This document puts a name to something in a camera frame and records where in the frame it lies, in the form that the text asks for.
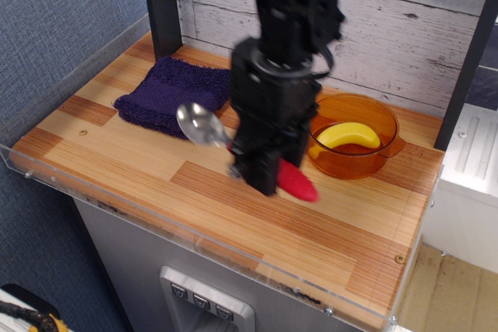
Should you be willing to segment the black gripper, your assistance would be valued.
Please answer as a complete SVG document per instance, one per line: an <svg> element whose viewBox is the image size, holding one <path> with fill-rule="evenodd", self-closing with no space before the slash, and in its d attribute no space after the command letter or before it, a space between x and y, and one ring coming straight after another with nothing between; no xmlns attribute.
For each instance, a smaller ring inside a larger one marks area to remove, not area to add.
<svg viewBox="0 0 498 332"><path fill-rule="evenodd" d="M275 193L280 157L301 164L321 89L310 67L309 56L294 65L276 64L253 37L233 51L230 100L240 124L228 150L235 170L265 196Z"/></svg>

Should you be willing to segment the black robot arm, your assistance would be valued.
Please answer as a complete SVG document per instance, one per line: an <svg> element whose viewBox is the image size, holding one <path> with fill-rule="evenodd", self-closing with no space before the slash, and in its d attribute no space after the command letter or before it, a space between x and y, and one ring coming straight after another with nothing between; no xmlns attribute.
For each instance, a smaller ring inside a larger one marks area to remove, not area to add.
<svg viewBox="0 0 498 332"><path fill-rule="evenodd" d="M240 125L231 144L234 169L270 196L281 163L299 166L311 119L317 114L319 79L313 56L329 66L328 45L341 37L338 0L256 0L258 38L236 45L231 57L230 102Z"/></svg>

